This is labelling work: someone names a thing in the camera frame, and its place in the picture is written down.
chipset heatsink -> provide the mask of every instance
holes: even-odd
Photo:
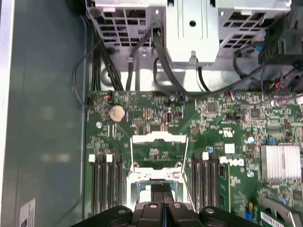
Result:
[[[266,182],[302,179],[300,147],[261,146],[262,179]]]

ram slot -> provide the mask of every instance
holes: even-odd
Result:
[[[218,159],[213,158],[210,161],[211,165],[211,206],[218,207],[218,174],[219,174],[219,163]]]
[[[100,211],[107,210],[107,174],[106,174],[106,162],[100,162]]]
[[[92,215],[98,214],[98,163],[92,164],[92,191],[91,191],[91,213]]]
[[[191,194],[195,209],[200,210],[200,162],[195,157],[192,158],[192,168],[191,168]]]
[[[210,174],[210,162],[204,160],[203,161],[203,180],[202,180],[202,188],[203,188],[203,207],[210,206],[211,200],[211,174]]]
[[[107,208],[114,206],[115,194],[115,164],[107,163]]]
[[[122,193],[123,193],[123,173],[122,173],[122,162],[120,154],[115,155],[115,206],[122,205]]]

cable tie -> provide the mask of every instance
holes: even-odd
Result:
[[[128,63],[133,63],[133,62],[134,62],[134,57],[128,57],[127,62],[128,62]]]

capacitor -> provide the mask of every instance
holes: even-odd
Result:
[[[180,94],[180,99],[182,100],[182,101],[184,101],[185,100],[185,95],[184,94]]]
[[[278,185],[278,184],[268,184],[268,186],[271,187],[272,189],[280,188],[280,185]]]
[[[254,144],[254,143],[255,143],[255,139],[254,139],[252,136],[249,136],[249,137],[247,138],[247,142],[248,142],[249,144]]]
[[[210,147],[210,146],[207,146],[206,147],[206,151],[208,152],[208,153],[213,153],[213,151],[214,151],[214,148],[213,147]]]
[[[255,138],[253,138],[252,136],[244,135],[244,142],[248,144],[254,144]]]
[[[176,101],[176,97],[173,96],[173,95],[171,95],[171,96],[169,96],[169,100],[170,100],[171,102],[175,102],[175,101]]]

motherboard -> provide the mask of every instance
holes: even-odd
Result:
[[[196,212],[215,206],[287,226],[266,201],[303,211],[303,107],[296,99],[264,102],[258,92],[236,96],[92,92],[89,101],[100,105],[87,111],[85,217],[134,209],[165,182],[174,201]]]

